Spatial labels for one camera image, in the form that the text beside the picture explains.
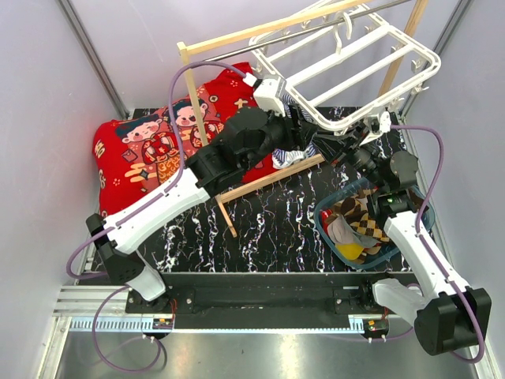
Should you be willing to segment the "white plastic clip hanger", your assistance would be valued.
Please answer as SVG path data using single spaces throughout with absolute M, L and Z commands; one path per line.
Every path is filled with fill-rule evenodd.
M 422 88 L 441 67 L 439 55 L 360 4 L 273 53 L 270 32 L 249 41 L 264 73 L 321 128 L 343 135 L 367 117 L 380 118 Z

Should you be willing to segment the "wooden drying rack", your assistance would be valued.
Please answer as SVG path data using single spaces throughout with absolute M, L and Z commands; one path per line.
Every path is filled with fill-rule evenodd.
M 192 55 L 247 39 L 249 41 L 247 47 L 209 58 L 203 63 L 206 66 L 216 66 L 223 59 L 232 58 L 246 52 L 253 53 L 260 66 L 270 74 L 255 91 L 255 101 L 262 109 L 282 113 L 281 95 L 287 93 L 301 105 L 302 109 L 320 122 L 323 128 L 336 136 L 341 136 L 348 131 L 353 122 L 372 114 L 374 111 L 392 106 L 401 100 L 402 94 L 420 87 L 427 79 L 438 72 L 440 57 L 413 38 L 426 6 L 425 1 L 417 1 L 405 28 L 399 30 L 379 16 L 378 8 L 368 7 L 365 1 L 318 1 L 289 17 L 189 46 L 179 43 L 178 49 L 182 61 L 189 62 Z M 351 38 L 353 19 L 363 16 L 367 16 L 372 20 L 372 29 L 368 30 L 367 34 L 357 42 L 343 47 L 342 42 L 338 40 L 334 53 L 290 77 L 284 77 L 275 67 L 274 63 L 280 58 L 294 53 L 329 32 L 336 33 L 339 24 L 346 25 L 346 38 Z M 314 99 L 307 100 L 297 91 L 297 85 L 328 71 L 385 36 L 392 36 L 399 43 L 398 48 L 386 58 L 381 59 Z M 393 81 L 403 57 L 411 51 L 428 60 L 430 66 L 427 69 L 417 70 L 412 78 L 403 81 L 398 86 L 394 86 Z M 329 122 L 316 111 L 316 106 L 322 102 L 358 84 L 382 68 L 386 68 L 387 73 L 377 97 L 363 106 L 359 112 L 352 114 L 341 122 L 334 123 Z

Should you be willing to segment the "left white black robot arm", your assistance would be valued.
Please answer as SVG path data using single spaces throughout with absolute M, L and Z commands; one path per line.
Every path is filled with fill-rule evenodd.
M 131 287 L 152 312 L 163 312 L 170 293 L 161 274 L 136 253 L 139 245 L 173 218 L 241 182 L 275 149 L 306 148 L 317 130 L 297 106 L 287 116 L 243 107 L 155 190 L 111 216 L 89 216 L 88 231 L 112 284 Z

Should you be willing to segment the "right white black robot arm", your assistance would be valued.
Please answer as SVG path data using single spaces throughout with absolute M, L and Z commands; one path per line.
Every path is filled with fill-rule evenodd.
M 464 361 L 478 363 L 485 353 L 492 300 L 485 289 L 473 289 L 455 271 L 422 224 L 429 200 L 416 208 L 409 194 L 417 184 L 417 157 L 402 150 L 382 158 L 367 145 L 370 135 L 367 126 L 358 126 L 342 136 L 318 131 L 312 142 L 327 162 L 347 163 L 376 186 L 368 210 L 406 258 L 421 290 L 394 278 L 377 280 L 358 293 L 359 306 L 368 313 L 382 307 L 396 313 L 412 326 L 429 355 L 455 355 L 476 346 L 476 356 Z

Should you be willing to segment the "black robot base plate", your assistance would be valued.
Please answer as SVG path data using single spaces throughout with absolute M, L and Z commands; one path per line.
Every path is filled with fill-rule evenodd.
M 389 279 L 388 272 L 203 273 L 163 274 L 166 292 L 153 301 L 136 291 L 128 295 L 127 313 L 195 314 L 210 308 L 321 308 L 335 310 L 344 287 Z

